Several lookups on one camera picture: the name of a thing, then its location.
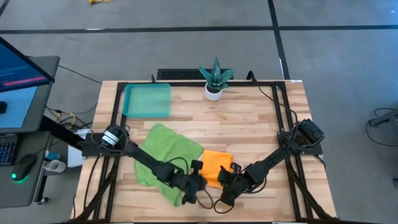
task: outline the monitor screen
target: monitor screen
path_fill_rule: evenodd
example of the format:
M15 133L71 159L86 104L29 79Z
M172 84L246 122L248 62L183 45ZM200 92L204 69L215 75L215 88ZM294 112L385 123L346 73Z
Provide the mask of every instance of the monitor screen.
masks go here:
M53 81L50 75L4 39L0 40L0 92L44 85L50 81Z

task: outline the white cup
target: white cup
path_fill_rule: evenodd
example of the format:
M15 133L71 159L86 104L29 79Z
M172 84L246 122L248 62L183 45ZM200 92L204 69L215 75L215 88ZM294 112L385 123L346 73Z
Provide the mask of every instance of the white cup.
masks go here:
M66 168L67 165L64 162L55 159L48 164L45 170L52 172L63 172Z

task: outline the plastic tray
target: plastic tray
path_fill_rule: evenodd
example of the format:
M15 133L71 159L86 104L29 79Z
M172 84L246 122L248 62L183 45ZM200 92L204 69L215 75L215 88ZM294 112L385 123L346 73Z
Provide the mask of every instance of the plastic tray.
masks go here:
M129 84L123 114L130 118L165 118L170 114L170 84Z

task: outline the gray floor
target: gray floor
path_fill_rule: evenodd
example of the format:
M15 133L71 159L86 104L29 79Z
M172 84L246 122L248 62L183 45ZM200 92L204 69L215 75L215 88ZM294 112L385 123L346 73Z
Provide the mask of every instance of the gray floor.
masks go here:
M280 26L398 24L396 1L274 2ZM95 6L82 0L11 0L0 17L0 30L271 24L267 1L260 0L115 0ZM326 133L324 158L338 216L396 223L398 189L392 177L398 177L398 148L371 142L365 124L374 118L373 109L398 107L398 30L283 31L281 36L291 79L304 81L313 118ZM215 56L222 67L236 68L236 78L248 70L261 79L282 78L273 31L2 37L26 55L59 55L62 65L99 81L148 80L158 68L208 67ZM99 89L59 68L48 106L85 111ZM92 121L93 112L80 117ZM397 144L388 126L370 134ZM66 220L78 178L78 169L49 177L50 204L2 209L0 223Z

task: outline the wooden tabletop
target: wooden tabletop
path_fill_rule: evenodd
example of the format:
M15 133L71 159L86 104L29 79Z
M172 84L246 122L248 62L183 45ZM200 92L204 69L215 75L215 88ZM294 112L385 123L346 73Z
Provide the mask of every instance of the wooden tabletop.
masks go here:
M103 82L93 122L93 131L102 133L111 121L116 94L117 81ZM311 118L307 98L302 82L286 81L290 106L298 114L298 119ZM271 88L261 87L272 97ZM156 119L131 119L126 124L131 127L131 139L142 144L155 123L166 127L201 144L205 149L227 152L242 167L262 160L279 145L276 138L278 124L275 107L253 86L231 86L223 90L220 101L208 101L203 87L172 87L170 117ZM120 103L118 119L121 117ZM88 176L95 158L88 158L83 164L76 192L76 214L83 208L83 199ZM330 194L324 167L313 156L302 156L303 168L309 191L318 203L330 215L335 209ZM95 167L88 194L88 202L97 191L101 173L102 159ZM206 188L214 200L219 199L221 189ZM297 189L300 211L305 217L302 195ZM104 217L107 192L101 204L99 217ZM209 205L210 200L204 192L198 193L201 202ZM154 187L144 187L136 182L134 159L122 157L118 171L118 181L114 196L112 222L250 222L294 220L290 198L287 171L284 162L275 166L267 176L266 188L253 195L241 195L235 201L235 207L226 214L217 214L214 210L205 210L199 204L186 204L173 207ZM219 203L218 210L228 206Z

